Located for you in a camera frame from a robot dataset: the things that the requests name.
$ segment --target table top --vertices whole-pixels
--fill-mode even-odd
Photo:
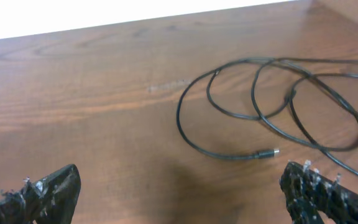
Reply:
[[[358,58],[358,25],[317,2],[293,1],[0,40],[0,189],[19,189],[74,163],[82,187],[73,223],[291,223],[280,190],[288,160],[358,193],[358,178],[317,150],[258,122],[230,118],[206,99],[206,81],[185,99],[189,138],[214,152],[278,147],[274,159],[220,161],[181,138],[175,110],[186,85],[230,60],[254,56]],[[313,72],[358,72],[355,65],[305,64]],[[222,72],[212,94],[255,114],[255,65]],[[256,97],[269,112],[299,76],[260,76]],[[324,78],[358,110],[358,81]],[[344,146],[354,118],[303,83],[294,102],[321,144]],[[272,119],[301,136],[288,110]],[[358,170],[358,149],[335,153]]]

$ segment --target cord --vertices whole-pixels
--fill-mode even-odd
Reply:
[[[269,158],[269,157],[273,157],[276,156],[279,153],[279,150],[277,149],[268,149],[268,150],[263,150],[263,151],[257,151],[255,153],[252,154],[247,154],[247,155],[232,155],[232,154],[220,154],[217,152],[210,152],[207,151],[201,147],[199,147],[198,145],[196,145],[195,143],[193,143],[192,141],[190,141],[186,134],[184,133],[182,127],[181,127],[181,123],[180,123],[180,109],[181,109],[181,104],[183,103],[183,99],[185,97],[185,95],[188,93],[188,90],[198,81],[200,81],[201,79],[212,75],[211,79],[209,80],[207,87],[206,87],[206,94],[207,94],[207,98],[209,100],[209,102],[220,112],[228,115],[228,116],[232,116],[235,118],[239,118],[239,119],[248,119],[248,120],[254,120],[254,121],[262,121],[263,123],[265,123],[269,128],[271,128],[274,132],[276,132],[277,134],[279,134],[281,137],[289,139],[291,141],[297,142],[299,144],[302,144],[304,146],[308,146],[314,149],[318,149],[320,150],[325,156],[327,156],[328,158],[330,158],[332,161],[334,161],[336,164],[338,164],[339,166],[343,167],[344,169],[348,170],[349,172],[353,173],[354,175],[358,176],[358,171],[354,170],[353,168],[347,166],[345,163],[341,162],[339,159],[335,158],[332,154],[330,154],[330,151],[337,151],[337,152],[341,152],[341,151],[351,151],[354,150],[355,148],[358,147],[358,137],[357,139],[349,146],[345,146],[342,148],[338,148],[338,147],[326,147],[326,146],[322,146],[320,144],[318,144],[311,136],[310,134],[307,132],[307,130],[305,129],[305,127],[302,125],[301,121],[299,120],[297,113],[295,112],[295,107],[293,106],[293,99],[296,95],[296,90],[295,87],[297,86],[297,84],[299,84],[300,82],[302,82],[303,80],[308,80],[311,83],[313,83],[314,85],[316,85],[317,87],[319,87],[320,89],[323,89],[324,93],[327,94],[331,99],[333,99],[337,104],[339,104],[342,108],[344,108],[347,112],[349,112],[351,115],[354,116],[354,118],[357,121],[358,124],[358,112],[350,105],[349,102],[347,102],[339,93],[337,93],[336,91],[334,91],[331,87],[327,86],[327,84],[325,84],[324,82],[322,82],[321,80],[318,79],[318,77],[347,77],[347,78],[358,78],[358,74],[351,74],[351,73],[325,73],[325,74],[313,74],[311,72],[309,72],[307,69],[294,64],[294,62],[311,62],[311,63],[351,63],[351,64],[358,64],[358,60],[336,60],[336,59],[315,59],[315,58],[271,58],[271,57],[251,57],[251,58],[242,58],[239,60],[235,60],[232,62],[229,62],[225,65],[222,65],[218,68],[215,68],[214,70],[211,70],[201,76],[199,76],[198,78],[196,78],[195,80],[193,80],[183,91],[179,102],[178,102],[178,107],[177,107],[177,112],[176,112],[176,122],[177,122],[177,126],[178,126],[178,130],[179,133],[181,134],[182,138],[193,148],[195,148],[197,151],[206,154],[207,156],[211,156],[217,159],[229,159],[229,160],[248,160],[248,159],[265,159],[265,158]],[[256,63],[259,64],[260,67],[259,69],[256,71],[255,73],[255,77],[254,77],[254,81],[252,82],[252,86],[251,86],[251,99],[252,99],[252,104],[258,114],[258,116],[251,116],[251,115],[246,115],[246,114],[240,114],[240,113],[233,113],[231,111],[228,111],[222,107],[220,107],[212,98],[211,94],[210,94],[210,89],[211,89],[211,85],[212,82],[214,81],[214,79],[216,78],[216,76],[225,68],[227,67],[231,67],[231,66],[235,66],[235,65],[239,65],[242,63]],[[299,80],[297,80],[291,87],[290,91],[285,95],[284,97],[284,101],[283,103],[272,113],[268,114],[268,115],[264,115],[262,114],[262,112],[260,111],[258,104],[256,102],[255,99],[255,86],[259,77],[259,74],[261,73],[261,71],[265,68],[265,67],[269,67],[269,66],[274,66],[274,67],[278,67],[281,69],[285,69],[285,70],[290,70],[294,73],[297,73],[299,75],[301,75],[301,78]],[[294,119],[294,122],[298,125],[298,127],[301,129],[302,133],[306,136],[306,138],[308,138],[308,141],[305,141],[303,139],[299,139],[296,138],[284,131],[282,131],[281,129],[279,129],[278,127],[274,126],[268,118],[271,118],[272,116],[275,116],[277,114],[279,114],[287,105],[290,105],[290,110]]]

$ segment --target black cable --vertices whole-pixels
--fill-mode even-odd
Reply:
[[[355,140],[354,143],[352,143],[350,146],[346,146],[344,148],[335,148],[335,147],[324,147],[319,145],[310,135],[309,133],[306,131],[306,129],[303,127],[303,125],[301,124],[300,120],[297,117],[297,114],[295,112],[295,109],[293,107],[293,102],[292,99],[295,97],[295,86],[303,81],[303,80],[309,80],[312,83],[314,83],[315,85],[317,85],[318,87],[322,88],[326,94],[328,94],[334,101],[336,101],[336,103],[338,103],[340,106],[342,106],[342,108],[344,108],[346,111],[348,111],[350,114],[352,114],[358,124],[358,112],[340,95],[338,94],[336,91],[334,91],[332,88],[330,88],[329,86],[327,86],[325,83],[323,83],[321,80],[319,80],[317,77],[318,76],[334,76],[335,74],[317,74],[317,75],[313,75],[311,72],[307,71],[306,69],[304,69],[303,67],[296,65],[292,62],[318,62],[318,63],[353,63],[353,64],[358,64],[358,60],[333,60],[333,59],[312,59],[312,58],[267,58],[267,57],[256,57],[256,58],[243,58],[240,60],[236,60],[233,62],[229,62],[225,65],[222,65],[218,68],[215,68],[214,70],[207,72],[201,76],[199,76],[198,78],[196,78],[195,80],[193,80],[185,89],[185,91],[182,93],[179,102],[178,102],[178,108],[177,108],[177,126],[178,126],[178,130],[182,136],[182,138],[193,148],[195,148],[196,150],[198,150],[199,152],[206,154],[208,156],[217,158],[217,159],[234,159],[234,160],[246,160],[246,159],[264,159],[264,158],[268,158],[268,157],[273,157],[274,155],[276,155],[276,153],[278,152],[277,150],[274,149],[269,149],[269,150],[264,150],[264,151],[257,151],[256,153],[253,154],[249,154],[249,155],[229,155],[229,154],[220,154],[220,153],[216,153],[216,152],[210,152],[207,151],[199,146],[197,146],[195,143],[193,143],[192,141],[190,141],[186,134],[184,133],[183,129],[181,128],[181,124],[180,124],[180,108],[181,108],[181,104],[183,102],[183,99],[185,97],[185,95],[187,94],[188,90],[198,81],[200,81],[201,79],[209,76],[209,75],[213,75],[207,85],[206,88],[206,92],[207,92],[207,97],[209,102],[216,108],[218,109],[220,112],[229,115],[229,116],[233,116],[235,118],[240,118],[240,119],[249,119],[249,120],[262,120],[267,126],[269,126],[270,128],[272,128],[276,133],[278,133],[279,135],[281,135],[284,138],[287,138],[289,140],[295,141],[297,143],[303,144],[305,146],[308,147],[312,147],[315,149],[319,149],[324,155],[326,155],[327,157],[329,157],[331,160],[333,160],[336,164],[340,165],[341,167],[347,169],[348,171],[352,172],[353,174],[358,176],[358,172],[352,168],[350,168],[349,166],[345,165],[343,162],[339,161],[338,159],[336,159],[332,154],[329,153],[329,151],[350,151],[353,150],[355,148],[358,147],[358,138]],[[225,110],[224,108],[220,107],[218,104],[216,104],[210,94],[210,88],[211,88],[211,84],[214,80],[214,78],[216,77],[216,75],[218,75],[218,73],[227,68],[227,67],[231,67],[233,65],[237,65],[240,63],[257,63],[257,64],[261,64],[260,68],[256,71],[255,73],[255,78],[254,81],[252,82],[252,87],[251,87],[251,99],[252,99],[252,104],[256,110],[256,112],[258,113],[258,116],[250,116],[250,115],[245,115],[245,114],[239,114],[239,113],[233,113],[230,112],[228,110]],[[296,81],[289,94],[286,95],[286,97],[284,98],[284,102],[283,104],[276,109],[274,112],[268,114],[268,115],[264,115],[262,114],[262,112],[260,111],[257,103],[256,103],[256,99],[255,99],[255,86],[256,86],[256,82],[257,79],[259,77],[260,72],[262,71],[263,68],[268,67],[268,66],[276,66],[279,68],[284,68],[287,70],[291,70],[293,72],[296,72],[300,75],[302,75],[303,77],[300,78],[298,81]],[[357,74],[336,74],[337,76],[343,76],[343,77],[351,77],[351,78],[358,78]],[[287,133],[285,133],[284,131],[282,131],[281,129],[277,128],[276,126],[274,126],[269,120],[268,118],[275,116],[276,114],[279,114],[279,112],[281,112],[287,104],[290,104],[290,108],[291,108],[291,112],[293,114],[293,118],[295,120],[295,123],[298,125],[298,127],[302,130],[303,134],[310,140],[310,142],[307,142],[305,140],[302,139],[298,139],[294,136],[291,136]]]

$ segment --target white background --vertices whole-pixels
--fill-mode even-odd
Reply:
[[[0,39],[288,0],[0,0]]]

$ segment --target wooden table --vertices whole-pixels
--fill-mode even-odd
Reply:
[[[73,223],[114,224],[291,223],[278,184],[289,159],[309,159],[330,179],[340,172],[342,185],[358,193],[358,178],[317,150],[216,111],[206,82],[183,105],[192,140],[216,152],[279,147],[282,153],[219,161],[181,138],[175,110],[188,82],[251,56],[357,59],[358,25],[318,2],[295,1],[0,40],[0,189],[19,189],[26,176],[36,180],[74,163],[82,189]],[[354,65],[305,66],[358,72]],[[255,69],[224,71],[214,98],[255,114],[249,96]],[[262,110],[277,107],[298,78],[266,70],[256,90]],[[358,109],[357,80],[324,81]],[[352,116],[308,83],[295,106],[321,144],[344,146],[357,136]],[[272,121],[301,136],[287,110]],[[358,169],[358,149],[335,155]]]

